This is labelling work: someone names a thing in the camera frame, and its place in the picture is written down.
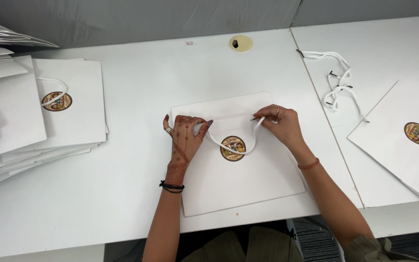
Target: cafe logo sticker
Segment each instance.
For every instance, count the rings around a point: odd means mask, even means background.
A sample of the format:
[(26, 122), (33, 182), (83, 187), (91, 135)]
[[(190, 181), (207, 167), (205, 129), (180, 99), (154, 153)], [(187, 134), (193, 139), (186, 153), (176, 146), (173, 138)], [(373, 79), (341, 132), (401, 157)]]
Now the cafe logo sticker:
[[(245, 152), (246, 151), (246, 147), (245, 147), (245, 143), (243, 142), (243, 140), (241, 140), (239, 137), (236, 136), (230, 136), (230, 137), (226, 137), (224, 138), (223, 142), (221, 143), (224, 146), (229, 147), (230, 149), (234, 150), (234, 151), (238, 151), (238, 152)], [(243, 158), (244, 155), (241, 154), (236, 154), (233, 152), (230, 152), (226, 149), (224, 149), (223, 147), (219, 147), (221, 150), (221, 155), (229, 161), (239, 161)]]
[(419, 123), (410, 122), (405, 124), (404, 132), (408, 139), (419, 144)]
[[(61, 93), (62, 92), (49, 93), (41, 100), (41, 103), (44, 104), (48, 102), (49, 100), (58, 97)], [(54, 100), (50, 104), (43, 106), (43, 108), (49, 111), (62, 111), (69, 108), (71, 104), (72, 104), (72, 98), (70, 97), (70, 95), (66, 93), (59, 99)]]

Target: white desk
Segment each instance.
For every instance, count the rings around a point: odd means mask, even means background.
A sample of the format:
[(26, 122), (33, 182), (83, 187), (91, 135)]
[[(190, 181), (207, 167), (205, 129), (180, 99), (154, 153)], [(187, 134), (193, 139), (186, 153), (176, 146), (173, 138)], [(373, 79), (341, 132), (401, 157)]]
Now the white desk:
[[(298, 111), (311, 150), (362, 208), (290, 30), (244, 34), (253, 48), (243, 54), (229, 47), (236, 34), (34, 53), (102, 62), (108, 141), (0, 183), (0, 256), (146, 237), (170, 158), (171, 140), (161, 123), (171, 106), (260, 91)], [(306, 192), (182, 216), (181, 231), (318, 213)]]
[[(419, 17), (294, 27), (303, 51), (335, 51), (352, 66), (349, 81), (367, 114), (398, 80), (419, 82)], [(335, 58), (305, 59), (311, 79), (322, 97), (329, 92), (326, 76), (339, 70)], [(346, 137), (360, 118), (352, 97), (339, 94), (340, 110), (325, 108), (364, 207), (419, 201), (419, 198)]]

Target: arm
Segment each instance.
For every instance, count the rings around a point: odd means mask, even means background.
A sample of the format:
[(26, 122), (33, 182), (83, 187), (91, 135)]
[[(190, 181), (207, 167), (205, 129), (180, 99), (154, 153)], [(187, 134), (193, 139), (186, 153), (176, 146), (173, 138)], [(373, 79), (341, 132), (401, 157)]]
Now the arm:
[[(169, 116), (166, 115), (163, 121), (164, 130), (169, 127), (168, 120)], [(192, 128), (197, 123), (203, 122), (206, 121), (199, 117), (176, 116), (174, 128), (169, 133), (172, 137), (172, 155), (164, 179), (166, 184), (182, 186), (190, 161), (195, 156), (203, 142), (203, 137), (213, 123), (212, 120), (206, 122), (201, 126), (199, 133), (194, 136)], [(180, 234), (181, 197), (182, 194), (180, 193), (171, 193), (162, 189), (143, 252), (144, 262), (176, 260)]]
[[(261, 123), (262, 126), (287, 146), (300, 166), (316, 161), (315, 155), (303, 139), (297, 112), (282, 106), (270, 105), (260, 109), (253, 116), (266, 116), (266, 120)], [(374, 238), (361, 213), (330, 178), (321, 164), (311, 169), (302, 170), (302, 174), (321, 215), (342, 247), (359, 235)]]

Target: woman's left hand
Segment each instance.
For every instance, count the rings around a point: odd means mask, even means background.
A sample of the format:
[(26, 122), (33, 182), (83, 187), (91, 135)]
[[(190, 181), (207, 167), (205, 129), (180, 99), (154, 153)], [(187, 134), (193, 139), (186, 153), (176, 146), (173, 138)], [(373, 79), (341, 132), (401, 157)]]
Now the woman's left hand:
[[(169, 115), (166, 115), (162, 122), (164, 130), (169, 128), (168, 120)], [(194, 136), (192, 128), (198, 123), (205, 124), (200, 127), (200, 131)], [(176, 116), (174, 128), (169, 132), (172, 137), (172, 154), (166, 173), (166, 184), (182, 185), (183, 177), (189, 167), (190, 161), (195, 156), (198, 148), (200, 148), (203, 137), (206, 135), (212, 123), (212, 120), (206, 122), (199, 117)]]

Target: white cord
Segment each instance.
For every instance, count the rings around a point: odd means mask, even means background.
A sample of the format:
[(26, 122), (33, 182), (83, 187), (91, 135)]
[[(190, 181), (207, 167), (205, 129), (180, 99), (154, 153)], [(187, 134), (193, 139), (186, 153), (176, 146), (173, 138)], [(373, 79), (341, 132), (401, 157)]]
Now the white cord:
[(58, 83), (59, 85), (61, 85), (61, 86), (64, 88), (64, 90), (61, 92), (61, 94), (60, 94), (60, 95), (58, 95), (57, 97), (55, 97), (55, 98), (53, 98), (53, 99), (49, 100), (49, 101), (48, 101), (48, 102), (46, 102), (46, 103), (41, 104), (41, 106), (46, 106), (46, 105), (49, 105), (49, 104), (51, 104), (53, 101), (59, 100), (59, 99), (60, 99), (63, 95), (65, 95), (65, 94), (67, 93), (67, 85), (66, 85), (63, 81), (61, 81), (61, 80), (59, 80), (59, 79), (56, 79), (56, 78), (49, 78), (49, 77), (43, 77), (43, 76), (37, 76), (37, 77), (35, 77), (35, 79), (36, 79), (36, 80), (45, 80), (45, 81), (54, 81), (54, 82)]
[[(361, 117), (363, 117), (363, 121), (366, 121), (369, 123), (368, 119), (366, 119), (366, 117), (364, 116), (364, 114), (362, 113), (360, 109), (360, 106), (358, 105), (358, 99), (355, 92), (352, 91), (352, 86), (346, 85), (343, 83), (344, 80), (349, 80), (350, 78), (352, 78), (352, 74), (350, 72), (350, 70), (352, 70), (352, 67), (350, 66), (350, 64), (341, 55), (339, 55), (336, 52), (315, 52), (315, 51), (299, 51), (299, 52), (305, 58), (321, 59), (326, 56), (331, 56), (331, 57), (336, 58), (339, 61), (339, 65), (344, 71), (344, 73), (341, 76), (338, 76), (336, 74), (333, 74), (331, 71), (327, 75), (327, 82), (329, 84), (329, 88), (331, 89), (331, 91), (323, 96), (323, 99), (321, 100), (321, 102), (323, 103), (324, 106), (329, 107), (334, 111), (337, 111), (339, 110), (339, 104), (338, 104), (339, 97), (337, 96), (337, 92), (346, 90), (347, 92), (352, 94), (353, 101), (355, 102), (358, 108), (358, 114)], [(331, 83), (331, 80), (330, 80), (331, 77), (335, 77), (338, 79), (338, 82), (336, 85), (333, 85)], [(326, 102), (326, 99), (328, 97), (332, 97), (333, 99), (332, 103)]]
[(211, 138), (211, 140), (213, 140), (213, 143), (215, 143), (216, 145), (218, 145), (218, 146), (220, 146), (220, 147), (222, 147), (222, 148), (224, 148), (225, 150), (227, 150), (227, 151), (229, 151), (229, 152), (232, 152), (232, 153), (236, 153), (236, 154), (239, 154), (239, 155), (246, 155), (246, 154), (248, 154), (248, 153), (250, 153), (250, 152), (252, 152), (253, 151), (253, 149), (255, 148), (255, 146), (257, 145), (257, 129), (258, 129), (258, 127), (261, 125), (261, 122), (263, 122), (263, 120), (265, 119), (265, 117), (263, 116), (261, 119), (260, 119), (260, 121), (257, 123), (257, 125), (255, 125), (255, 128), (253, 128), (253, 147), (252, 148), (250, 148), (250, 150), (247, 150), (247, 149), (245, 149), (245, 152), (238, 152), (238, 151), (235, 151), (235, 150), (232, 150), (232, 149), (230, 149), (229, 147), (227, 147), (227, 146), (224, 146), (224, 145), (222, 145), (221, 143), (219, 143), (214, 137), (213, 137), (213, 135), (208, 131), (207, 132), (207, 134), (210, 136), (209, 138)]

